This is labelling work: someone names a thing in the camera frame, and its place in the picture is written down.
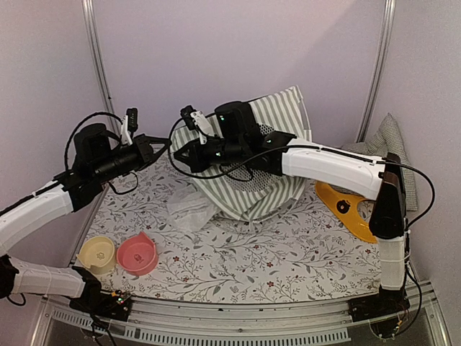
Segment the green striped pet tent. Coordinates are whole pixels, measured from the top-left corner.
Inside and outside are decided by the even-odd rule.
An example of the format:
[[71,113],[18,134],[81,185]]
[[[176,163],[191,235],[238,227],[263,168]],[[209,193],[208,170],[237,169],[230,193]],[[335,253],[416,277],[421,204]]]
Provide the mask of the green striped pet tent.
[[221,217],[256,221],[298,200],[306,180],[282,174],[282,147],[310,140],[298,86],[217,107],[205,125],[187,119],[171,131],[170,162],[181,162],[198,192]]

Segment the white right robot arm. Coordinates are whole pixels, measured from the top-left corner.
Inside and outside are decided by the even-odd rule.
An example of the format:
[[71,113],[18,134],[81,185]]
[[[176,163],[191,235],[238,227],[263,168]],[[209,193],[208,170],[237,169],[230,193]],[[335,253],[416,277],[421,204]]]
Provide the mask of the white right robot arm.
[[214,111],[221,131],[212,131],[207,116],[188,105],[180,116],[197,139],[182,145],[174,158],[186,164],[188,176],[200,179],[212,166],[245,167],[277,176],[302,177],[345,188],[374,201],[369,230],[377,239],[382,291],[372,299],[378,314],[388,314],[400,303],[406,281],[406,191],[399,156],[353,154],[318,145],[296,135],[261,133],[248,102],[229,102]]

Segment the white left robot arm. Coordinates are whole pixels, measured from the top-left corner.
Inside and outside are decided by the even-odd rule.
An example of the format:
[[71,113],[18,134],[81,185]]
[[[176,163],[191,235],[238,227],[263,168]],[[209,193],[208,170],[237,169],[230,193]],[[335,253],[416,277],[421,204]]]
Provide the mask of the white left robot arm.
[[40,231],[74,230],[70,220],[88,208],[113,179],[139,172],[164,152],[153,145],[169,147],[169,140],[136,135],[135,126],[123,124],[121,134],[103,123],[78,125],[67,143],[75,148],[73,162],[62,173],[1,211],[1,297],[30,293],[78,298],[92,313],[107,307],[99,281],[86,269],[67,267],[47,259],[58,249],[49,236],[38,240]]

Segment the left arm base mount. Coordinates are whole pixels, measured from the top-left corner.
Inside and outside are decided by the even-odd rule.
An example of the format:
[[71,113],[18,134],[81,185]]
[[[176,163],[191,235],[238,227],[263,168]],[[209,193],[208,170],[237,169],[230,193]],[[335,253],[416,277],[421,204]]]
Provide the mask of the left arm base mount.
[[82,294],[78,298],[70,298],[69,301],[71,309],[118,321],[128,320],[132,305],[128,291],[103,291],[97,279],[85,282]]

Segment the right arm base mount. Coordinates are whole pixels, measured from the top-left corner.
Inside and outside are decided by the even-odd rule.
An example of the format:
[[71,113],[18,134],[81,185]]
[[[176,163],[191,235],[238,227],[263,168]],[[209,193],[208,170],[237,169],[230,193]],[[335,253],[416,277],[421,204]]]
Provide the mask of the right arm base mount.
[[353,298],[348,301],[348,313],[352,321],[364,321],[410,308],[405,291],[382,290],[371,296]]

